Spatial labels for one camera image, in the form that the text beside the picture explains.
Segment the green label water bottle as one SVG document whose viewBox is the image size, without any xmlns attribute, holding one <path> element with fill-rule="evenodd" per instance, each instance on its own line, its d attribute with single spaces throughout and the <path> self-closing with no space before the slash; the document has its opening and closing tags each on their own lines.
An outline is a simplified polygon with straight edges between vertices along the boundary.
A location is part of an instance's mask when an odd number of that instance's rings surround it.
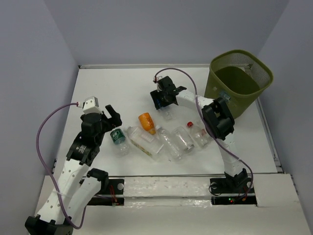
<svg viewBox="0 0 313 235">
<path fill-rule="evenodd" d="M 110 132 L 111 140 L 114 144 L 115 151 L 119 156 L 126 156 L 129 154 L 130 148 L 126 136 L 120 128 L 115 128 Z"/>
</svg>

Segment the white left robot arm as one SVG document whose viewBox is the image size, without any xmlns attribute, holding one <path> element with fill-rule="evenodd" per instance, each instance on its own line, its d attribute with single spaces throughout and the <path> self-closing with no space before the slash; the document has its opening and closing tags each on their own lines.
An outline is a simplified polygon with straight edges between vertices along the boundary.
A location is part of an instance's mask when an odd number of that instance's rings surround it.
<svg viewBox="0 0 313 235">
<path fill-rule="evenodd" d="M 81 229 L 82 224 L 74 223 L 77 216 L 84 216 L 92 197 L 108 189 L 108 173 L 91 165 L 100 152 L 104 135 L 122 125 L 120 114 L 111 105 L 105 107 L 110 117 L 95 104 L 77 102 L 75 106 L 83 109 L 81 131 L 69 148 L 58 179 L 44 162 L 36 140 L 38 157 L 54 188 L 37 215 L 29 216 L 25 222 L 31 235 L 70 235 Z"/>
</svg>

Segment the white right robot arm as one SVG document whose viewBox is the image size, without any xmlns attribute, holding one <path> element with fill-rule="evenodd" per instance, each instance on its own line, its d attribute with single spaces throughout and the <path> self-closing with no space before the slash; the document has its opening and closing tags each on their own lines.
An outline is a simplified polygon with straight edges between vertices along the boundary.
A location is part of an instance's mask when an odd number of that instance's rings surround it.
<svg viewBox="0 0 313 235">
<path fill-rule="evenodd" d="M 219 146 L 222 160 L 224 162 L 224 182 L 222 187 L 231 193 L 242 188 L 242 192 L 248 193 L 251 181 L 247 174 L 247 166 L 236 156 L 236 146 L 234 142 L 235 120 L 225 102 L 221 97 L 216 99 L 205 98 L 198 95 L 197 88 L 192 92 L 186 87 L 176 87 L 172 79 L 168 76 L 155 78 L 156 90 L 150 95 L 158 110 L 171 104 L 183 106 L 189 109 L 195 108 L 209 135 Z"/>
</svg>

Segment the blue label water bottle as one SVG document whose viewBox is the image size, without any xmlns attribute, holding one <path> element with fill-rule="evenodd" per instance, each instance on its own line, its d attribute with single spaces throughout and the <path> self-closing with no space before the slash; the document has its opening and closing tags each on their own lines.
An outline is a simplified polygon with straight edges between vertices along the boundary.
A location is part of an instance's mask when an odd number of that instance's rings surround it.
<svg viewBox="0 0 313 235">
<path fill-rule="evenodd" d="M 171 110 L 168 107 L 161 107 L 158 112 L 165 121 L 171 121 L 173 119 Z"/>
</svg>

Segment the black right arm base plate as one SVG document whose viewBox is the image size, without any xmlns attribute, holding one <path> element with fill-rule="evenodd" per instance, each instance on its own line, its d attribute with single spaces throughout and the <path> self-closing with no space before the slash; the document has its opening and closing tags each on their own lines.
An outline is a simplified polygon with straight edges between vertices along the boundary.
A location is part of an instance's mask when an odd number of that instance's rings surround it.
<svg viewBox="0 0 313 235">
<path fill-rule="evenodd" d="M 237 188 L 230 188 L 226 185 L 226 178 L 211 178 L 209 192 L 211 193 L 212 205 L 257 205 L 254 188 L 249 193 L 251 179 L 247 178 Z"/>
</svg>

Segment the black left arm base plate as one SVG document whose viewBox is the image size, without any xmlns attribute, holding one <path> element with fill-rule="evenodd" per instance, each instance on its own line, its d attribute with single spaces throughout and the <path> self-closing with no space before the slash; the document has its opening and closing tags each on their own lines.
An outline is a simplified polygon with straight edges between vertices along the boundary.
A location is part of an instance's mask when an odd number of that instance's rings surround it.
<svg viewBox="0 0 313 235">
<path fill-rule="evenodd" d="M 123 178 L 109 178 L 108 186 L 102 187 L 88 202 L 88 206 L 123 206 L 124 185 Z"/>
</svg>

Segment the orange juice bottle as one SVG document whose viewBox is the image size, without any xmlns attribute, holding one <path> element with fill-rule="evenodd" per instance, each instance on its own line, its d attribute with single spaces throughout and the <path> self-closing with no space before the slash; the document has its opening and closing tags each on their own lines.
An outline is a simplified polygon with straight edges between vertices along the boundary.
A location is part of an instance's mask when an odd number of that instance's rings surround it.
<svg viewBox="0 0 313 235">
<path fill-rule="evenodd" d="M 143 113 L 138 116 L 138 120 L 142 126 L 142 128 L 147 131 L 151 135 L 156 134 L 155 124 L 152 120 L 152 117 L 149 113 Z"/>
</svg>

